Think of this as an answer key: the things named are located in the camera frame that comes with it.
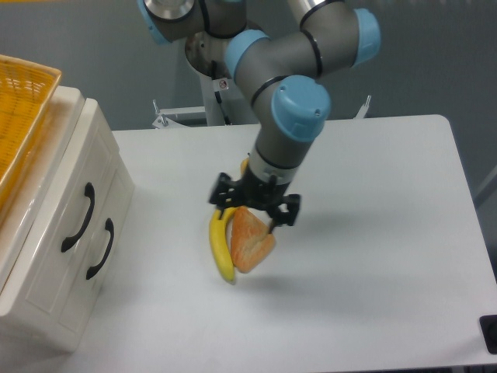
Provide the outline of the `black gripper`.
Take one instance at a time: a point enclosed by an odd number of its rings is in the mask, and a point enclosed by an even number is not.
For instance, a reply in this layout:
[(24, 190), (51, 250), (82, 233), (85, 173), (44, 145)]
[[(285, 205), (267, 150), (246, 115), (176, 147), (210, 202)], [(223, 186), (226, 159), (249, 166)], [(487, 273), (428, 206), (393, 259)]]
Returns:
[(245, 206), (265, 211), (271, 218), (268, 233), (272, 234), (276, 227), (294, 226), (301, 207), (300, 194), (284, 195), (287, 187), (287, 184), (278, 185), (275, 176), (271, 176), (269, 182), (260, 180), (248, 166), (240, 180), (220, 173), (210, 192), (209, 203), (220, 212), (218, 220), (231, 207)]

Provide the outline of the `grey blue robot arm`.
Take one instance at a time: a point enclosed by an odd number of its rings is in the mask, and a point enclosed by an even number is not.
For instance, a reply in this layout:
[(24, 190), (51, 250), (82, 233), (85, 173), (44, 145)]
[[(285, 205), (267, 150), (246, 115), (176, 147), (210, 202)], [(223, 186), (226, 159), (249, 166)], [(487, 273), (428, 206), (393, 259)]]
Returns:
[(273, 227), (296, 221), (301, 198), (289, 194), (298, 168), (331, 110), (325, 74), (374, 58), (381, 29), (367, 9), (343, 1), (292, 1), (299, 29), (272, 40), (253, 29), (243, 1), (140, 1), (147, 28), (159, 44), (201, 36), (211, 77), (228, 77), (260, 123), (241, 179), (220, 174), (210, 195), (219, 210), (265, 211)]

